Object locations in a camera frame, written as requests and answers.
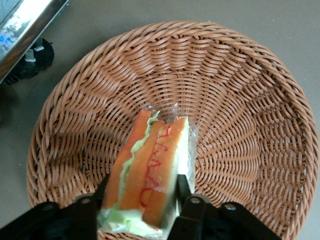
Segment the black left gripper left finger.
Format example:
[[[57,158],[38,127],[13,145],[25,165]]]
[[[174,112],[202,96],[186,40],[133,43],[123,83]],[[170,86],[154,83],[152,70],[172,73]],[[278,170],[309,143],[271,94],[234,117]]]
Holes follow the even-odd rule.
[[[67,207],[46,201],[0,229],[2,240],[97,240],[101,209],[109,174],[94,193],[78,196]]]

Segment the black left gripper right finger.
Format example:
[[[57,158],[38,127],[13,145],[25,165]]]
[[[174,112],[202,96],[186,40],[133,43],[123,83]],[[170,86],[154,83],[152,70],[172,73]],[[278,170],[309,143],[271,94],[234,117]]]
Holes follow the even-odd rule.
[[[279,240],[243,205],[212,205],[209,197],[191,193],[187,177],[179,174],[176,193],[179,215],[169,232],[171,240]]]

